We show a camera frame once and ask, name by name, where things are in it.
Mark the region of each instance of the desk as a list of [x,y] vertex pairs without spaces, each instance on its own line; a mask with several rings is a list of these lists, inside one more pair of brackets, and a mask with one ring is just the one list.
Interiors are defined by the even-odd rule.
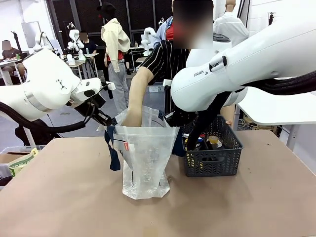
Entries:
[[103,137],[55,139],[0,192],[0,236],[316,235],[316,177],[271,132],[237,135],[236,176],[188,178],[171,157],[170,192],[147,200],[122,194]]
[[86,70],[86,67],[85,67],[85,61],[84,60],[75,60],[75,63],[76,63],[75,65],[69,65],[69,63],[66,62],[68,67],[70,67],[70,68],[78,68],[80,80],[82,80],[81,71],[80,71],[80,66],[82,66],[84,79],[88,79],[89,77],[87,75],[87,70]]
[[279,96],[249,87],[246,97],[237,106],[236,119],[239,118],[239,108],[258,125],[292,125],[287,141],[291,150],[299,126],[316,123],[316,96],[310,93]]
[[[97,78],[98,78],[99,75],[98,75],[97,65],[96,65],[96,63],[95,63],[95,56],[97,56],[97,55],[99,55],[99,54],[98,54],[98,53],[85,54],[86,58],[92,58],[92,59],[93,59],[94,68],[95,68],[95,73],[96,73],[96,76],[97,76]],[[90,68],[89,62],[87,62],[87,68],[88,68],[88,74],[89,74],[90,78],[93,78],[93,76],[92,76],[92,71],[91,71],[92,68]]]
[[133,51],[135,50],[137,50],[137,49],[141,49],[141,50],[145,50],[143,47],[131,47],[131,48],[129,48],[130,49],[130,54],[131,54],[131,56],[132,56],[132,63],[133,63],[133,72],[135,72],[135,63],[134,63],[134,57],[133,57]]
[[147,58],[147,57],[138,58],[138,59],[136,60],[136,63],[142,63],[142,62],[144,62],[144,61],[146,60],[146,58]]
[[8,85],[8,84],[7,84],[7,82],[4,79],[4,75],[3,75],[3,72],[2,72],[2,69],[1,69],[1,67],[5,67],[5,66],[14,66],[15,70],[18,73],[18,78],[19,78],[21,84],[23,83],[21,75],[20,75],[19,70],[18,70],[18,67],[16,66],[16,63],[19,63],[19,62],[22,62],[22,60],[21,59],[20,60],[15,59],[15,60],[11,60],[11,61],[8,61],[8,62],[0,62],[0,74],[1,74],[1,76],[3,78],[3,80],[4,80],[5,85]]

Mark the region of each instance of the gray plastic basket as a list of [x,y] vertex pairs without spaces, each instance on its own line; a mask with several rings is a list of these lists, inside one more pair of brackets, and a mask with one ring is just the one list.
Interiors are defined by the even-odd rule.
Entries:
[[[184,133],[192,131],[194,124],[183,127]],[[188,177],[211,177],[236,175],[243,145],[224,117],[217,116],[204,132],[206,137],[221,138],[224,150],[186,151],[184,157],[185,174]]]

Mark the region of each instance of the black and white striped shirt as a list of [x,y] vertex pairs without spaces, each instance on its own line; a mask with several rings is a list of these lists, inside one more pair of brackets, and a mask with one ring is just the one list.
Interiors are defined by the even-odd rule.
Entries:
[[188,56],[187,49],[176,49],[173,47],[172,40],[162,40],[141,64],[154,75],[154,79],[148,85],[154,84],[157,80],[172,80],[179,71],[186,67]]

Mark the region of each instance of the white shirt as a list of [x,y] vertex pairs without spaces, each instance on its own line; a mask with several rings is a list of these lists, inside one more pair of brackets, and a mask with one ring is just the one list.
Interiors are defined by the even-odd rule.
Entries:
[[123,31],[122,26],[116,18],[113,18],[101,29],[101,39],[107,45],[107,54],[110,57],[114,71],[119,72],[118,54],[128,52],[130,48],[130,40]]
[[223,16],[215,20],[213,32],[227,36],[232,41],[232,47],[249,37],[247,28],[232,12],[225,12]]

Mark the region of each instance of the plastic bag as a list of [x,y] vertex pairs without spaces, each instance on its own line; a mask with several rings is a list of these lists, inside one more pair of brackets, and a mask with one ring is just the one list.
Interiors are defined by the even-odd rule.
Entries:
[[114,147],[122,154],[123,193],[133,199],[161,198],[169,190],[164,169],[169,161],[178,127],[159,118],[159,111],[143,106],[142,127],[120,126],[127,110],[116,117]]

